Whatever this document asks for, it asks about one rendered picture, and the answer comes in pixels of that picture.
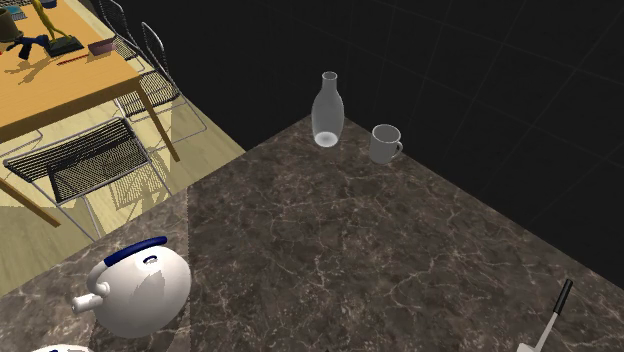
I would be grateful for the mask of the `clear glass bottle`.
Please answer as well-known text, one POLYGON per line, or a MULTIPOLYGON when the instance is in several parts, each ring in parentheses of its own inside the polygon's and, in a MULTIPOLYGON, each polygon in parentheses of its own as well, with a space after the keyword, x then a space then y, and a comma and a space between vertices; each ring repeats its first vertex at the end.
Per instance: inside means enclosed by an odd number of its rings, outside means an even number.
POLYGON ((315 143, 324 148, 335 146, 344 126, 344 105, 337 90, 338 75, 333 71, 322 74, 322 86, 311 109, 315 143))

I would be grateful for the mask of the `grey mug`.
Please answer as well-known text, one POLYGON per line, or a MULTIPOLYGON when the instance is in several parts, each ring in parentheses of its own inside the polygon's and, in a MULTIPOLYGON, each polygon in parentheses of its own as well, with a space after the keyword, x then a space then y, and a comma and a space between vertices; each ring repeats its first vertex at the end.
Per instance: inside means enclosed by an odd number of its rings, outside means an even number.
POLYGON ((379 124, 372 129, 369 157, 377 164, 387 164, 403 150, 398 128, 389 124, 379 124))

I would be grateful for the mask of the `black mesh metal chair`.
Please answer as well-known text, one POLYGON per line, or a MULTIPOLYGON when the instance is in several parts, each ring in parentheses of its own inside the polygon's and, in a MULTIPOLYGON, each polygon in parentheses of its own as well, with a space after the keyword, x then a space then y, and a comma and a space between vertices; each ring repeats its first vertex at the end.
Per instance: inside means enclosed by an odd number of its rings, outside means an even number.
POLYGON ((86 130, 9 157, 3 166, 37 187, 46 179, 52 192, 45 197, 57 209, 144 166, 154 165, 129 122, 113 117, 86 130))
POLYGON ((136 59, 141 66, 139 71, 144 71, 145 66, 139 59, 140 49, 129 31, 122 6, 115 0, 98 0, 98 3, 106 25, 114 33, 116 51, 126 61, 136 59))
MULTIPOLYGON (((206 131, 206 123, 199 116, 197 110, 191 106, 190 102, 182 94, 182 92, 170 75, 165 47, 160 37, 151 28, 151 26, 145 22, 141 23, 141 28, 143 32, 143 39, 145 41, 146 49, 150 58, 147 58, 144 52, 142 52, 142 56, 150 62, 152 70, 140 74, 140 84, 143 91, 147 95, 150 104, 153 108, 156 108, 158 106, 163 106, 167 103, 173 103, 178 98, 181 98, 182 102, 179 105, 188 105, 202 125, 202 127, 198 131, 175 139, 173 140, 173 143, 180 142, 206 131)), ((150 115, 147 114, 142 118, 133 119, 133 116, 139 115, 140 113, 147 111, 147 108, 145 107, 137 92, 125 94, 120 98, 116 98, 114 102, 121 115, 132 123, 136 123, 150 117, 150 115)), ((170 111, 173 108, 178 107, 179 105, 172 105, 169 108, 157 111, 156 114, 170 111)))

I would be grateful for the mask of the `wooden dining table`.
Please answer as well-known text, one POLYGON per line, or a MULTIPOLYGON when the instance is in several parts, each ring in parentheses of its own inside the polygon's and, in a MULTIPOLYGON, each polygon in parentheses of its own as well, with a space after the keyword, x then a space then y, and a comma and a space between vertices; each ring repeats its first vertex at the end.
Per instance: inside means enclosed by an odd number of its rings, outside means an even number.
POLYGON ((173 159, 180 160, 140 85, 139 74, 120 55, 59 66, 43 49, 34 47, 31 65, 20 68, 14 52, 6 51, 3 43, 0 50, 0 143, 136 92, 173 159))

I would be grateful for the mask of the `white round object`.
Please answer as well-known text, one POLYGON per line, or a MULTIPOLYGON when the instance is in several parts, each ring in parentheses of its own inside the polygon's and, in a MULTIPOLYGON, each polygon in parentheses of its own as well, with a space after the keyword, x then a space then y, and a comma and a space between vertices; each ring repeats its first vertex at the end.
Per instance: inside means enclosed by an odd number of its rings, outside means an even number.
POLYGON ((90 348, 73 344, 52 344, 40 347, 32 352, 93 352, 90 348))

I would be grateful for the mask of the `black-handled metal spatula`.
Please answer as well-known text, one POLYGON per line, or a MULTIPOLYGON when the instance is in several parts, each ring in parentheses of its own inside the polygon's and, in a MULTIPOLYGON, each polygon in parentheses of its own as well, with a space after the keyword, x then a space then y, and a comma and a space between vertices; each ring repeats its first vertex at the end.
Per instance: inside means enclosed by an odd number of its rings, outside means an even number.
POLYGON ((535 346, 530 346, 525 343, 520 343, 516 349, 516 352, 541 352, 549 334, 552 331, 555 321, 557 320, 558 316, 561 314, 564 308, 564 305, 566 303, 566 300, 568 298, 568 295, 572 287, 573 287, 573 281, 571 279, 566 279, 560 291, 560 294, 557 298, 555 306, 553 307, 552 316, 549 322, 547 323, 544 331, 542 332, 537 344, 535 346))

